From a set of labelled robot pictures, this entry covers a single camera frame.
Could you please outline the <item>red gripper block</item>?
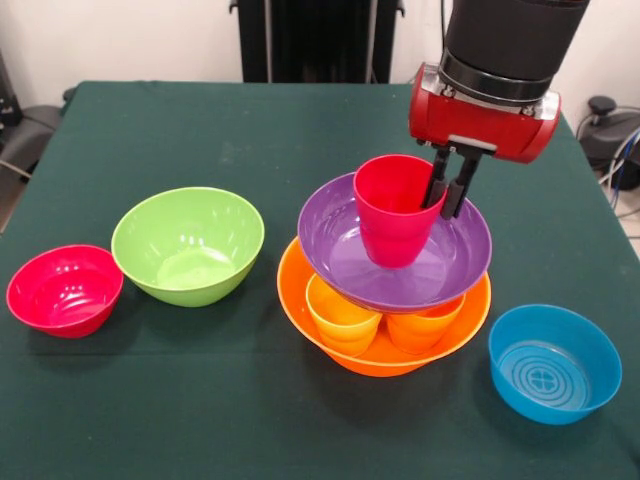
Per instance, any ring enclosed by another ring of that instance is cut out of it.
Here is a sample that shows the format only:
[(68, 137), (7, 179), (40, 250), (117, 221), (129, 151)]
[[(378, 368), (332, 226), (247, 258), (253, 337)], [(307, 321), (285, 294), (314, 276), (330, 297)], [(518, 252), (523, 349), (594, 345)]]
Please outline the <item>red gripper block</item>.
[[(548, 91), (532, 105), (502, 106), (463, 93), (444, 94), (448, 86), (438, 67), (422, 64), (413, 83), (409, 104), (410, 135), (439, 146), (421, 207), (434, 206), (444, 195), (450, 150), (445, 146), (478, 148), (502, 160), (529, 164), (547, 147), (561, 116), (561, 97)], [(459, 216), (482, 152), (467, 152), (458, 175), (449, 183), (440, 216)]]

